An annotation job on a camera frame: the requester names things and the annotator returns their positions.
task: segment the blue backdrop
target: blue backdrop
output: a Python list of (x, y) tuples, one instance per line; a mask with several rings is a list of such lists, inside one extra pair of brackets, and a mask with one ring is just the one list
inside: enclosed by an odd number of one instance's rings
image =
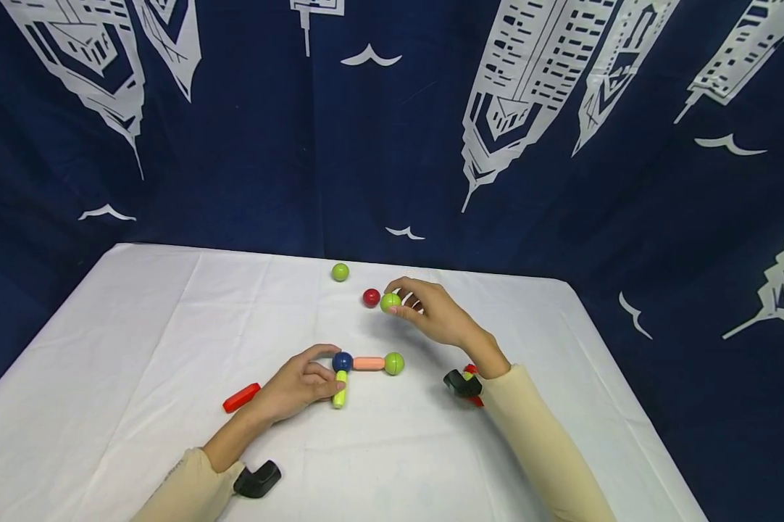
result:
[(117, 241), (569, 281), (784, 521), (784, 0), (0, 0), (0, 377)]

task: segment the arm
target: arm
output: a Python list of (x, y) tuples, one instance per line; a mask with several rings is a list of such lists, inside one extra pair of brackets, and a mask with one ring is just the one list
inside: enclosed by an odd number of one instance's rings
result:
[(390, 308), (430, 339), (462, 348), (476, 364), (482, 402), (526, 476), (557, 522), (615, 522), (601, 488), (572, 438), (537, 392), (528, 372), (512, 366), (496, 343), (441, 285), (403, 277), (400, 307)]
[(272, 424), (344, 388), (332, 370), (312, 362), (324, 353), (339, 351), (330, 344), (318, 344), (290, 358), (204, 447), (185, 452), (133, 522), (215, 521), (244, 470), (238, 459), (247, 447)]

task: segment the red ball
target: red ball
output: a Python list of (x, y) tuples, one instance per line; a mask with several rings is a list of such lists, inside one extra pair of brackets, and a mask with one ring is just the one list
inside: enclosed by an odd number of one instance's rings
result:
[(377, 307), (380, 302), (380, 292), (374, 288), (366, 290), (363, 292), (363, 302), (366, 303), (366, 306), (369, 308)]

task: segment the sleeve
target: sleeve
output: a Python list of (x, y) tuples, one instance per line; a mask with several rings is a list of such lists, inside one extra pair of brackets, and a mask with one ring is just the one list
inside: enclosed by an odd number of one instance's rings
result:
[(481, 379), (482, 402), (558, 522), (615, 522), (589, 465), (520, 365)]
[(215, 473), (200, 447), (188, 449), (132, 522), (215, 521), (243, 470), (243, 463), (237, 462), (226, 472)]

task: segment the black magnetic piece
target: black magnetic piece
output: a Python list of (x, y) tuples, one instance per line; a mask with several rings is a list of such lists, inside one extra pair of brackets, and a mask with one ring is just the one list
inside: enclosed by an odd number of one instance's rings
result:
[(233, 484), (233, 491), (248, 499), (261, 499), (281, 478), (282, 472), (272, 460), (264, 463), (255, 473), (250, 473), (245, 466)]
[(459, 370), (451, 370), (445, 375), (443, 382), (447, 385), (453, 395), (461, 397), (462, 399), (470, 399), (470, 397), (478, 397), (482, 392), (482, 384), (479, 379), (474, 375), (469, 381), (465, 381)]

